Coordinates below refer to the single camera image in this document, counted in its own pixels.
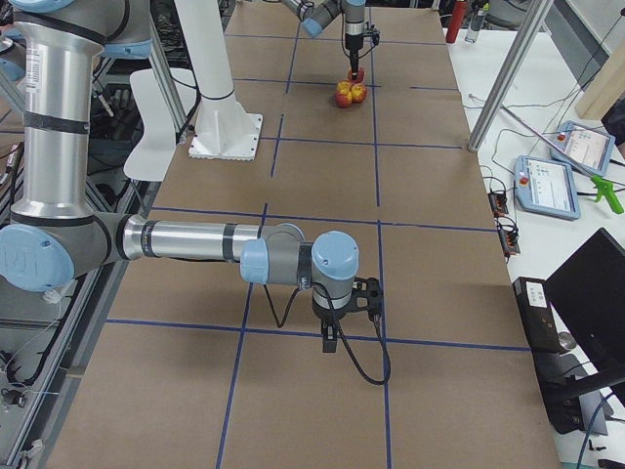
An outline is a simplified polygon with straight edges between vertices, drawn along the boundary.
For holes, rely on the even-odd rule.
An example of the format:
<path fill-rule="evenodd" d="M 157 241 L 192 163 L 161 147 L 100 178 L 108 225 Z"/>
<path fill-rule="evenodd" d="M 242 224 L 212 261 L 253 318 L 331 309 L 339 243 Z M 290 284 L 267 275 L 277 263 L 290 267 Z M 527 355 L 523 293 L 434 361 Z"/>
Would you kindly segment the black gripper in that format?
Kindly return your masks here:
<path fill-rule="evenodd" d="M 363 47 L 364 22 L 344 21 L 344 44 L 349 52 L 350 79 L 358 78 L 358 52 Z"/>
<path fill-rule="evenodd" d="M 356 310 L 356 300 L 345 296 L 336 300 L 327 300 L 320 293 L 312 294 L 312 309 L 314 314 L 322 320 L 322 352 L 335 353 L 338 345 L 338 330 L 335 320 L 341 320 L 347 313 Z"/>

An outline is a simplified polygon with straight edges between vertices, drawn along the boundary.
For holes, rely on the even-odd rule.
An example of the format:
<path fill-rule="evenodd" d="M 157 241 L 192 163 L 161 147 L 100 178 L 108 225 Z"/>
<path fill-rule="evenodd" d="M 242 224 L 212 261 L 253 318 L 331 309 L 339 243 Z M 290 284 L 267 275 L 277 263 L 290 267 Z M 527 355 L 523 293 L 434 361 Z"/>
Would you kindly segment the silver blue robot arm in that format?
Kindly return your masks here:
<path fill-rule="evenodd" d="M 330 23 L 341 16 L 343 18 L 344 44 L 350 61 L 350 79 L 358 80 L 359 54 L 365 37 L 365 2 L 357 0 L 322 1 L 315 5 L 313 1 L 280 1 L 293 13 L 303 25 L 306 33 L 317 37 Z"/>
<path fill-rule="evenodd" d="M 93 61 L 101 53 L 147 57 L 146 1 L 17 1 L 26 42 L 24 186 L 1 232 L 1 274 L 44 292 L 95 268 L 141 257 L 224 261 L 263 286 L 312 291 L 325 352 L 345 339 L 341 318 L 355 310 L 358 247 L 332 231 L 307 242 L 276 227 L 152 221 L 97 212 L 85 198 Z"/>

